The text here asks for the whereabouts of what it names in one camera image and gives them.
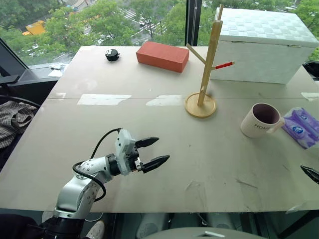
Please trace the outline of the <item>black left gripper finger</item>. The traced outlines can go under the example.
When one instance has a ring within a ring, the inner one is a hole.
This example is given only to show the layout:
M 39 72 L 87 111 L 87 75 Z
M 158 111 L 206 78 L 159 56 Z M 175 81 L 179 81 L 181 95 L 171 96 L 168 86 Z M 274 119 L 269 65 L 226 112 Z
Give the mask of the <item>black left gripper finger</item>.
M 156 141 L 158 141 L 159 138 L 158 137 L 147 137 L 147 138 L 144 138 L 144 139 L 141 139 L 141 140 L 138 140 L 135 142 L 135 147 L 136 149 L 139 149 L 139 148 L 144 148 L 144 147 L 148 147 L 152 144 L 154 144 Z
M 148 173 L 154 169 L 157 169 L 162 164 L 164 164 L 169 158 L 170 158 L 170 155 L 162 155 L 162 156 L 159 156 L 159 157 L 152 159 L 150 162 L 148 162 L 142 166 L 142 172 Z

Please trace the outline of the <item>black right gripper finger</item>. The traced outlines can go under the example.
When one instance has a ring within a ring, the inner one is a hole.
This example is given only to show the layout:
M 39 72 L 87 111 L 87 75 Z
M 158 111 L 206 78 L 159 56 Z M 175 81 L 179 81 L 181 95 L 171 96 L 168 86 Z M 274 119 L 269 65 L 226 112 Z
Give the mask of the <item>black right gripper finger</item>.
M 303 172 L 310 178 L 312 179 L 314 182 L 316 182 L 317 184 L 319 184 L 319 172 L 316 171 L 313 168 L 310 167 L 306 167 L 301 165 L 300 168 L 303 170 Z

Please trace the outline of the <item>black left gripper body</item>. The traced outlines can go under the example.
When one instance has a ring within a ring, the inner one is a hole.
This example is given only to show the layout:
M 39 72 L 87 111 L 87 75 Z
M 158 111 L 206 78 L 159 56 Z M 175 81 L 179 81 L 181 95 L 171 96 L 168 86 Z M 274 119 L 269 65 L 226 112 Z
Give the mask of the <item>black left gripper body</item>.
M 134 146 L 129 154 L 129 168 L 133 171 L 142 171 L 143 163 L 139 158 L 138 149 Z

